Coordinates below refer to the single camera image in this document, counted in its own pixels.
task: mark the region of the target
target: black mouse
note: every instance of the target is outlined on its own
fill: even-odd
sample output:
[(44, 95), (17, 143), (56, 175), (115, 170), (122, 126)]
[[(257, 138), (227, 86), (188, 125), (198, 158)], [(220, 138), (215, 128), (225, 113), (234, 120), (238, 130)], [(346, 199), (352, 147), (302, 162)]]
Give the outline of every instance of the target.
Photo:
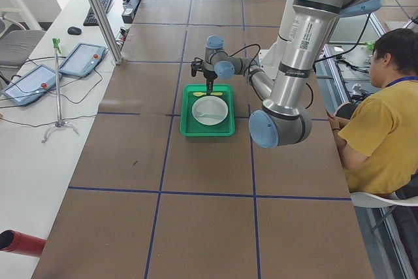
[(81, 29), (76, 26), (70, 26), (67, 30), (67, 33), (70, 35), (79, 35), (81, 34)]

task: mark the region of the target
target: green tray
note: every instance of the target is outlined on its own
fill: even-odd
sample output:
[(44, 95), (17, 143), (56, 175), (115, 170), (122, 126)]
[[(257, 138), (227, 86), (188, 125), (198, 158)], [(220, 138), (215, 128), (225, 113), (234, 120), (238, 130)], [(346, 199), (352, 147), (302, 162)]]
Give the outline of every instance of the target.
[(201, 97), (194, 92), (206, 93), (206, 84), (189, 84), (183, 89), (182, 115), (180, 119), (180, 133), (185, 137), (229, 137), (235, 133), (233, 90), (228, 84), (214, 84), (214, 91), (221, 91), (223, 99), (228, 105), (228, 116), (219, 124), (204, 125), (198, 122), (191, 113), (191, 107)]

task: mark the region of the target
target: red cylinder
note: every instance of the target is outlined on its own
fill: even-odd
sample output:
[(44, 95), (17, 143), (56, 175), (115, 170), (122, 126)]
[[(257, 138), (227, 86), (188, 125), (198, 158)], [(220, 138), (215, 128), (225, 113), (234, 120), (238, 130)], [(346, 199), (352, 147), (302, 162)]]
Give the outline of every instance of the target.
[(13, 230), (0, 233), (0, 251), (40, 257), (46, 240)]

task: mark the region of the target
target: tablet device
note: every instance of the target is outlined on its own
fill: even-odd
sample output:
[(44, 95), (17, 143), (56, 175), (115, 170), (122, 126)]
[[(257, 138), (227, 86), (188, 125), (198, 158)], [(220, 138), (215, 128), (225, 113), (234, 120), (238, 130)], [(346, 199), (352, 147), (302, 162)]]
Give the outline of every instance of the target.
[(105, 56), (106, 47), (79, 43), (59, 66), (59, 72), (65, 75), (83, 78), (90, 74)]
[(2, 93), (18, 106), (36, 101), (56, 85), (56, 72), (46, 65), (39, 65), (18, 81), (11, 82)]

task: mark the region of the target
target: white table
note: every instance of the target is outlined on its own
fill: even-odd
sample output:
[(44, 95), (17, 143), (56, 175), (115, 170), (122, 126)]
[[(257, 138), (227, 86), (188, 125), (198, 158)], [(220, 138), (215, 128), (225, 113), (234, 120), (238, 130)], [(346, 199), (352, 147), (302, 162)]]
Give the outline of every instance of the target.
[[(88, 0), (71, 0), (30, 58), (53, 56), (53, 38), (60, 39), (62, 56), (67, 56), (79, 42), (106, 46), (98, 26), (82, 25), (88, 8)], [(114, 0), (107, 17), (115, 36), (121, 26), (125, 27), (121, 12), (122, 0)], [(80, 27), (82, 34), (67, 34), (70, 26)], [(49, 65), (53, 69), (55, 67), (53, 59), (36, 62)], [(23, 75), (34, 67), (34, 64), (27, 63), (18, 74)], [(109, 52), (96, 68), (103, 80), (85, 100), (75, 105), (62, 98), (63, 118), (95, 115), (113, 69), (114, 62)], [(72, 80), (74, 79), (62, 78), (61, 85)], [(61, 93), (73, 101), (79, 101), (99, 80), (99, 75), (92, 72), (86, 78), (64, 86)], [(0, 101), (0, 107), (12, 105), (10, 101)], [(0, 109), (0, 113), (4, 119), (31, 125), (55, 122), (56, 97), (46, 94), (32, 105), (3, 108)], [(48, 237), (93, 121), (94, 118), (73, 120), (80, 135), (69, 128), (62, 128), (54, 131), (48, 141), (42, 144), (41, 140), (48, 126), (34, 128), (0, 120), (0, 232), (13, 229), (36, 237)], [(0, 252), (0, 278), (30, 278), (37, 262), (38, 259), (35, 257)]]

